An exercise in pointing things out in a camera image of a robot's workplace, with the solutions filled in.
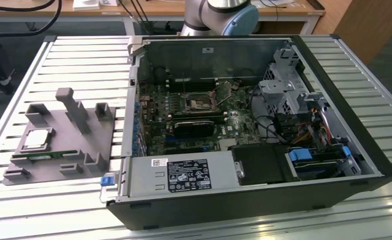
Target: barcode sticker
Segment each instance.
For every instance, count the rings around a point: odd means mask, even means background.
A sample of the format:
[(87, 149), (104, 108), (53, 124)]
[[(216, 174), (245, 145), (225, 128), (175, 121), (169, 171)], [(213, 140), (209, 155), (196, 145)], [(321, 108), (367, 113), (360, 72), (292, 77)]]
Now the barcode sticker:
[(167, 166), (168, 158), (157, 158), (151, 160), (152, 167), (164, 167)]

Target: desk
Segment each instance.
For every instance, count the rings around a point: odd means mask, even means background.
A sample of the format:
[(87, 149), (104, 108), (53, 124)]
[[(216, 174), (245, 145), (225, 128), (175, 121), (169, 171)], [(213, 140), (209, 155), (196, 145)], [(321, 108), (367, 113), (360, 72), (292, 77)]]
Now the desk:
[[(29, 8), (45, 3), (47, 0), (0, 0), (0, 6)], [(140, 0), (149, 21), (184, 21), (184, 1)], [(129, 1), (125, 6), (136, 15)], [(47, 22), (55, 14), (57, 4), (35, 12), (0, 11), (0, 22)], [(276, 9), (263, 7), (260, 10), (260, 22), (275, 22)], [(296, 4), (277, 9), (280, 22), (304, 22), (300, 34), (312, 34), (324, 10), (315, 10), (307, 0), (296, 0)], [(59, 22), (123, 22), (128, 35), (135, 35), (133, 20), (129, 18), (121, 6), (100, 6), (100, 9), (73, 11), (73, 0), (63, 0), (61, 16)]]

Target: gray plastic block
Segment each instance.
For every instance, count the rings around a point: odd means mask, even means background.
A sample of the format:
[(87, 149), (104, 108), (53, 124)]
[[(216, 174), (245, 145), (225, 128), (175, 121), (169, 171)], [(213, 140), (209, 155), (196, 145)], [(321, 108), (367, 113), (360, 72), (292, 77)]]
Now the gray plastic block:
[(44, 115), (48, 115), (51, 112), (47, 109), (43, 103), (31, 104), (25, 111), (25, 117), (31, 121), (31, 123), (37, 127), (48, 127), (48, 123), (44, 119)]
[(19, 167), (15, 169), (8, 169), (3, 176), (11, 181), (20, 181), (27, 180), (31, 177), (31, 173), (24, 168)]
[(12, 158), (11, 162), (16, 165), (16, 166), (21, 166), (25, 164), (32, 164), (32, 160), (29, 160), (28, 157), (17, 157), (17, 158)]
[(108, 167), (107, 161), (104, 160), (100, 153), (97, 153), (95, 160), (92, 159), (89, 154), (85, 154), (83, 164), (91, 172), (105, 171)]
[[(68, 102), (73, 90), (64, 91), (67, 94), (60, 94), (59, 98)], [(73, 104), (75, 110), (84, 109), (79, 107), (79, 103)], [(84, 115), (80, 119), (85, 119), (91, 129), (85, 134), (81, 134), (76, 122), (71, 122), (69, 110), (52, 110), (49, 114), (41, 114), (49, 127), (37, 127), (32, 122), (27, 124), (25, 134), (4, 175), (4, 185), (96, 178), (104, 175), (109, 169), (116, 109), (101, 103), (97, 108), (84, 111), (87, 118)], [(45, 138), (45, 132), (37, 132), (36, 138), (27, 141), (31, 131), (49, 129), (49, 137)]]
[(111, 121), (113, 118), (109, 105), (105, 102), (95, 105), (95, 114), (99, 121)]
[(77, 163), (60, 164), (60, 173), (64, 176), (83, 174), (84, 170)]
[(91, 132), (91, 128), (87, 123), (88, 112), (84, 108), (83, 103), (75, 101), (73, 92), (73, 89), (71, 89), (69, 87), (61, 87), (56, 91), (55, 98), (64, 104), (68, 117), (76, 124), (76, 127), (80, 130), (81, 134), (88, 134)]
[(85, 158), (85, 154), (83, 153), (81, 150), (79, 150), (77, 153), (68, 153), (68, 154), (64, 154), (63, 157), (64, 157), (67, 160), (73, 161), (73, 160), (84, 159), (84, 158)]

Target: metal bracket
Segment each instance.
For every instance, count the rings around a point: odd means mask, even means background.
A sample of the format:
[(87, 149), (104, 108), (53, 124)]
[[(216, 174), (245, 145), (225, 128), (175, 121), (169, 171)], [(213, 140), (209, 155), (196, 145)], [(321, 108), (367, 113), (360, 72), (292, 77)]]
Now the metal bracket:
[(137, 50), (145, 45), (149, 44), (149, 42), (143, 41), (143, 36), (132, 36), (128, 39), (128, 53), (129, 56), (135, 56), (137, 54)]

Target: green circuit board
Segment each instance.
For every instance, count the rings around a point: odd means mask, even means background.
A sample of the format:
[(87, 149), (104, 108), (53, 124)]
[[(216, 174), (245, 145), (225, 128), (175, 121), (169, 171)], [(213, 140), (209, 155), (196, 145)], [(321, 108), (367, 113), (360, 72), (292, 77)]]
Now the green circuit board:
[[(215, 88), (216, 110), (224, 124), (216, 124), (212, 136), (195, 138), (176, 138), (168, 133), (171, 125), (168, 115), (184, 108), (184, 93), (171, 93), (161, 85), (145, 85), (140, 88), (140, 98), (147, 100), (143, 104), (144, 129), (147, 139), (147, 154), (149, 156), (185, 153), (187, 150), (199, 149), (201, 152), (220, 151), (219, 141), (235, 139), (236, 144), (253, 144), (261, 141), (261, 136), (251, 117), (248, 107), (248, 91), (252, 87), (235, 87), (224, 81)], [(207, 92), (185, 94), (203, 95)]]

